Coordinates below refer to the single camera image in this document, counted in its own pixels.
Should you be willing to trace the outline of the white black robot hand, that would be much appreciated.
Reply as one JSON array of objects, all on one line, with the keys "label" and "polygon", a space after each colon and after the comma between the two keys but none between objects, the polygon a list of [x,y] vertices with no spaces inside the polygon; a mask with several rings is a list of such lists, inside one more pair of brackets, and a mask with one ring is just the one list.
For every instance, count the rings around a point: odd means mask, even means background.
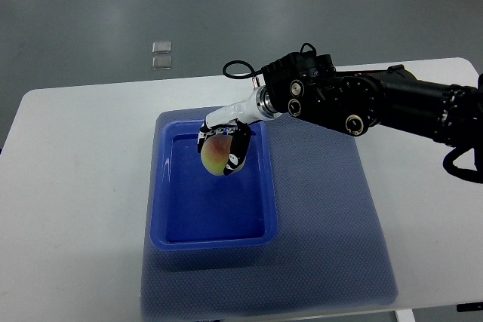
[{"label": "white black robot hand", "polygon": [[245,101],[224,106],[209,113],[198,132],[197,147],[201,156],[204,142],[211,136],[232,136],[230,155],[235,158],[226,166],[225,176],[240,171],[245,165],[251,141],[250,126],[271,121],[281,114],[272,107],[266,87],[257,87]]}]

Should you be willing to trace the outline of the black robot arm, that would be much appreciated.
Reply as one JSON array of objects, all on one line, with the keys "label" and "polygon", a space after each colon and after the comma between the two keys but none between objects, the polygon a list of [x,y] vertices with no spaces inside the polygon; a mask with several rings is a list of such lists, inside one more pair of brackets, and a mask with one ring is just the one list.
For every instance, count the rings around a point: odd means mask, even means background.
[{"label": "black robot arm", "polygon": [[423,136],[452,148],[442,162],[447,173],[482,181],[481,85],[421,81],[403,65],[342,72],[309,43],[245,77],[258,75],[271,112],[351,136],[377,124]]}]

